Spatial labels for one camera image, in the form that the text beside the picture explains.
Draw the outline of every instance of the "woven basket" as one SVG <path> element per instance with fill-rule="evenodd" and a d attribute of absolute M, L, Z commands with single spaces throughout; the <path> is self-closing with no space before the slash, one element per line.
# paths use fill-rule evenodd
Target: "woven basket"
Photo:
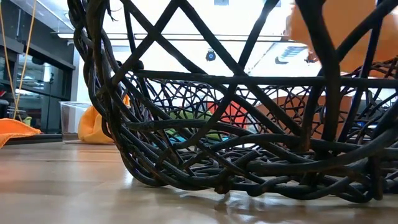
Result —
<path fill-rule="evenodd" d="M 299 200 L 336 195 L 357 203 L 397 191 L 398 104 L 383 107 L 397 93 L 376 101 L 383 88 L 398 88 L 397 59 L 374 63 L 373 57 L 383 17 L 398 1 L 379 1 L 335 49 L 322 18 L 324 1 L 296 0 L 322 64 L 319 74 L 249 77 L 243 68 L 278 1 L 266 1 L 236 62 L 187 0 L 171 0 L 154 26 L 132 1 L 121 0 L 132 50 L 121 64 L 102 29 L 109 1 L 68 0 L 90 99 L 137 180 L 219 194 L 276 192 Z M 206 74 L 161 35 L 178 8 L 233 77 Z M 137 47 L 130 15 L 148 32 Z M 364 65 L 340 76 L 339 62 L 370 30 Z M 154 41 L 190 73 L 144 70 L 139 59 Z M 371 70 L 385 79 L 368 79 Z M 378 91 L 370 94 L 368 88 Z M 283 100 L 272 97 L 282 92 Z M 350 93 L 355 94 L 344 111 L 341 104 Z M 359 114 L 363 93 L 368 104 Z M 129 105 L 122 100 L 126 95 Z"/>

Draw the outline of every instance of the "security camera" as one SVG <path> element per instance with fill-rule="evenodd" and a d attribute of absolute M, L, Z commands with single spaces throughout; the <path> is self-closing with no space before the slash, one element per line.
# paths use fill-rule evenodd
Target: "security camera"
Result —
<path fill-rule="evenodd" d="M 209 49 L 209 51 L 207 51 L 206 60 L 208 62 L 216 60 L 216 53 L 214 53 L 213 49 Z"/>

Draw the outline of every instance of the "black wicker basket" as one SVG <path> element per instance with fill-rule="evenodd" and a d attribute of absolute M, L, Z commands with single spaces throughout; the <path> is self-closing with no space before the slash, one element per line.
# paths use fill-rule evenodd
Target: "black wicker basket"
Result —
<path fill-rule="evenodd" d="M 68 0 L 90 99 L 103 117 L 103 131 L 114 139 L 137 180 L 184 190 L 212 188 L 219 194 L 276 192 L 299 200 L 336 195 L 357 203 L 397 192 L 398 104 L 382 106 L 398 92 L 383 102 L 375 100 L 383 88 L 398 90 L 397 59 L 374 63 L 373 58 L 382 20 L 398 1 L 379 0 L 335 49 L 322 17 L 325 1 L 296 0 L 322 64 L 318 76 L 249 77 L 243 68 L 278 1 L 266 1 L 236 62 L 187 0 L 171 0 L 154 26 L 131 0 L 121 0 L 132 51 L 121 64 L 102 29 L 106 12 L 111 14 L 109 1 Z M 162 36 L 178 8 L 233 77 L 206 74 Z M 130 15 L 148 32 L 137 47 Z M 339 62 L 367 32 L 371 38 L 364 65 L 341 76 Z M 139 59 L 155 41 L 190 73 L 144 70 Z M 368 79 L 371 70 L 385 79 Z M 300 94 L 293 91 L 298 88 Z M 368 88 L 379 90 L 368 94 L 359 114 Z M 276 91 L 285 92 L 283 102 L 270 97 Z M 340 111 L 342 98 L 353 92 L 351 108 Z M 318 103 L 321 95 L 324 105 Z"/>

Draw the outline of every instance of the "transparent container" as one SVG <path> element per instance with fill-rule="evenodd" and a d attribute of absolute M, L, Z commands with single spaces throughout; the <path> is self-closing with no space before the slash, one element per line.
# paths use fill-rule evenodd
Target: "transparent container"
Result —
<path fill-rule="evenodd" d="M 90 102 L 61 101 L 62 141 L 65 143 L 78 143 L 78 127 L 80 118 L 91 106 Z"/>

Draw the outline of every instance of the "wooden floor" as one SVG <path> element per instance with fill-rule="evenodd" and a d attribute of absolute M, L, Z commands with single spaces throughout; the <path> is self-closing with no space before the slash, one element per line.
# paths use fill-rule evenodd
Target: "wooden floor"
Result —
<path fill-rule="evenodd" d="M 275 194 L 146 187 L 114 146 L 47 143 L 0 149 L 0 223 L 398 223 L 398 195 L 357 205 Z"/>

